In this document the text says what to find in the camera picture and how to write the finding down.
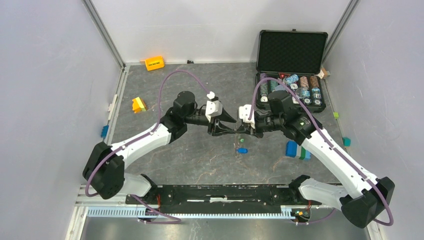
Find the orange block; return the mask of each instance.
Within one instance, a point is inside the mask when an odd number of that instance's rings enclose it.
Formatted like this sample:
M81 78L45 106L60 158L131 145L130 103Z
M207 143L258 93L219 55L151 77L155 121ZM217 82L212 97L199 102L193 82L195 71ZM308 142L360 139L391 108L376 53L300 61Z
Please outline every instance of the orange block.
M144 60L144 63L146 65L147 71L152 71L155 69L160 69L165 67L164 58L162 56L155 56L152 58L148 58Z
M140 97L134 98L132 100L132 110L134 111L135 114L138 112L147 111L147 106L145 102L143 101L143 99L141 99Z

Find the stack of poker chips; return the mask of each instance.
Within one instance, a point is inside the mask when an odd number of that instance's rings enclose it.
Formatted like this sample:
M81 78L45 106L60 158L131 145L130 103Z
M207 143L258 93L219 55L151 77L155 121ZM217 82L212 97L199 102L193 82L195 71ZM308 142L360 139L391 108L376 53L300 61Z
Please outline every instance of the stack of poker chips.
M320 84L318 83L318 78L316 76L310 77L310 85L311 85L311 92L312 92L312 98L313 103L315 105L321 105L321 90L320 90Z

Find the foam padding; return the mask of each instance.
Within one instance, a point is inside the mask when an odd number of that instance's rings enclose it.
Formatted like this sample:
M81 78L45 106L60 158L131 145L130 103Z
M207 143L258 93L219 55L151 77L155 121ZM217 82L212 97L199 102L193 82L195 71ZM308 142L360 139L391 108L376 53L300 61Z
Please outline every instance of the foam padding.
M259 72L318 74L326 32L262 31L256 69Z

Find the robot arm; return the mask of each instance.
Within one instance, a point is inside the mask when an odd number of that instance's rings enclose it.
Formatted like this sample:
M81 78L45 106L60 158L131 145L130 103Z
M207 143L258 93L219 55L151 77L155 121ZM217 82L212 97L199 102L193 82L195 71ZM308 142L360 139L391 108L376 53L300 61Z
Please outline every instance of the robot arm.
M125 173L125 169L150 151L180 138L187 132L187 124L207 126L207 132L212 136L235 133L233 129L221 124L221 121L235 123L236 120L224 110L213 92L207 97L206 109L197 109L194 94L180 92L155 131L153 129L156 125L153 125L144 132L112 145L99 142L91 152L82 176L88 180L97 165L116 151L94 174L91 186L103 199L118 193L144 196L152 187L149 180L142 175Z
M268 95L271 111L254 113L250 120L250 105L239 108L239 118L243 124L237 130L262 138L264 132L282 131L299 146L316 156L340 181L342 186L322 183L302 175L289 184L294 200L313 200L340 210L355 226L365 228L385 208L376 191L367 182L370 180L389 203L394 183L388 178L377 178L357 163L340 147L314 119L324 136L333 144L330 147L316 130L310 118L293 104L291 96L285 91L275 91ZM366 176L363 179L336 151L342 153Z

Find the green block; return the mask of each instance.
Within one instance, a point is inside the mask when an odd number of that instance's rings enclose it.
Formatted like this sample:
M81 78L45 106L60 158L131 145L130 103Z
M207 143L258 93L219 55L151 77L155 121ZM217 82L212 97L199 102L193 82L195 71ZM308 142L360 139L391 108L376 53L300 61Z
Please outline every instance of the green block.
M351 146L351 139L350 139L350 138L348 138L348 137L343 137L343 138L342 138L342 140L343 140L343 145L344 145L345 147L350 147L350 146Z

